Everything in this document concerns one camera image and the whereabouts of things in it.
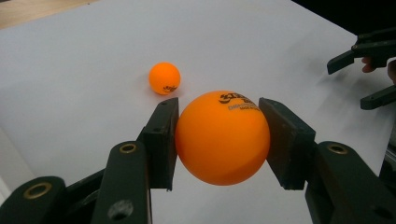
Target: ping pong ball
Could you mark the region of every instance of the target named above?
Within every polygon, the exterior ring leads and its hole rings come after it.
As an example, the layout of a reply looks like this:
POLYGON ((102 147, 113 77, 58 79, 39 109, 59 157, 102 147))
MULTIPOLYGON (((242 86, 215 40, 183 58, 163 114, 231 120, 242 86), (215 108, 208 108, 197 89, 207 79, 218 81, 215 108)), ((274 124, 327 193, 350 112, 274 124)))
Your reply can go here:
POLYGON ((228 186, 253 176, 270 147, 267 120, 247 97, 212 91, 186 106, 175 132, 177 154, 202 181, 228 186))
POLYGON ((167 95, 180 84, 180 73, 171 63, 157 63, 148 73, 148 82, 155 92, 167 95))

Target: finger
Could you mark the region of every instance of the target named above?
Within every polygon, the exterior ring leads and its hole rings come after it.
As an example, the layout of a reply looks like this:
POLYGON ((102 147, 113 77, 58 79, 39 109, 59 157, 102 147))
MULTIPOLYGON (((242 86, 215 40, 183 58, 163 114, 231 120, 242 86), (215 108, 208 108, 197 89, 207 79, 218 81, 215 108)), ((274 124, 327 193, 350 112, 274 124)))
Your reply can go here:
POLYGON ((393 84, 396 85, 396 60, 388 63, 388 76, 392 79, 393 84))
POLYGON ((371 58, 370 57, 364 57, 364 58, 361 59, 361 61, 363 63, 371 63, 371 58))
POLYGON ((374 72, 375 68, 373 68, 370 64, 364 65, 364 67, 361 69, 363 73, 371 73, 374 72))

